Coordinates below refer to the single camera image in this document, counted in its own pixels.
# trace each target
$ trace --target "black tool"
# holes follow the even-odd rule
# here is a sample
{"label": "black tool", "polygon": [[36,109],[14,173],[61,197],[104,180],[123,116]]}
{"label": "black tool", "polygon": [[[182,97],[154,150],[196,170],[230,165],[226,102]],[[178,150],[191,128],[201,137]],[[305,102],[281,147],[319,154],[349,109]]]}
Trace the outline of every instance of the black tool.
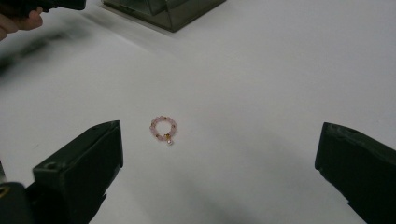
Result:
{"label": "black tool", "polygon": [[1,223],[87,224],[122,165],[120,122],[96,125],[38,164],[28,188],[0,185]]}

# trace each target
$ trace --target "small charm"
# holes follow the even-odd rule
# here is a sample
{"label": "small charm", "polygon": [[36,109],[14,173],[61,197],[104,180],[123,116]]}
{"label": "small charm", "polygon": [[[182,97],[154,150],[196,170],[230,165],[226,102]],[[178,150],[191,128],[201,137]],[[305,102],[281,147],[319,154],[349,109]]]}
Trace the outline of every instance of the small charm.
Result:
{"label": "small charm", "polygon": [[[157,123],[161,122],[161,121],[167,121],[168,123],[171,124],[171,131],[169,131],[169,133],[166,133],[164,135],[160,135],[156,129]],[[159,141],[166,141],[166,143],[168,144],[168,146],[171,146],[173,144],[173,140],[172,137],[175,135],[176,133],[176,123],[174,120],[172,120],[169,117],[164,117],[164,116],[160,116],[155,118],[154,120],[151,121],[151,126],[149,127],[149,129],[151,130],[151,133],[159,140]]]}

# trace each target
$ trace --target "pink ring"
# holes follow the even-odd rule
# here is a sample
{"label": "pink ring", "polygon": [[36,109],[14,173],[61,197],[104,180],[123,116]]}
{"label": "pink ring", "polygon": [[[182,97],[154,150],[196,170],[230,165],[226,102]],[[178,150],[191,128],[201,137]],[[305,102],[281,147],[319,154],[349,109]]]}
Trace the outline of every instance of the pink ring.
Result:
{"label": "pink ring", "polygon": [[[164,135],[160,135],[158,133],[156,126],[157,123],[161,121],[167,121],[171,124],[171,131],[169,131],[169,133],[166,133]],[[168,145],[172,145],[173,144],[172,137],[176,133],[176,126],[177,125],[175,121],[172,120],[171,118],[160,116],[151,121],[151,126],[149,127],[149,129],[151,130],[152,135],[154,135],[159,141],[166,141]]]}

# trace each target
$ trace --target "white table surface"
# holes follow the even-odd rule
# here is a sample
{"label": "white table surface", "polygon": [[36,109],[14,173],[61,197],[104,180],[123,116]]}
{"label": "white table surface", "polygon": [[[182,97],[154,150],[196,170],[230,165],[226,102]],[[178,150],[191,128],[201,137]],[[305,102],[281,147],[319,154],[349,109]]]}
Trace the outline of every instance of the white table surface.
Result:
{"label": "white table surface", "polygon": [[[124,167],[93,224],[364,223],[314,161],[325,121],[396,148],[395,11],[228,0],[171,34],[98,0],[53,9],[0,42],[15,62],[0,74],[7,179],[28,186],[35,165],[119,119]],[[149,132],[160,115],[178,124],[171,147]]]}

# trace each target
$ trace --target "hand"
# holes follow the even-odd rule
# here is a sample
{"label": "hand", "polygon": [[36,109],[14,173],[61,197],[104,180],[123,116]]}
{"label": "hand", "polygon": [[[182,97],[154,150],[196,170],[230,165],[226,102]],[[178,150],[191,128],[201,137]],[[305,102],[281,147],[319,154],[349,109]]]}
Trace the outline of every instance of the hand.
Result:
{"label": "hand", "polygon": [[0,40],[18,30],[33,30],[43,24],[43,19],[40,16],[43,12],[41,7],[31,11],[28,18],[15,16],[17,14],[12,13],[13,11],[15,10],[10,7],[0,6]]}

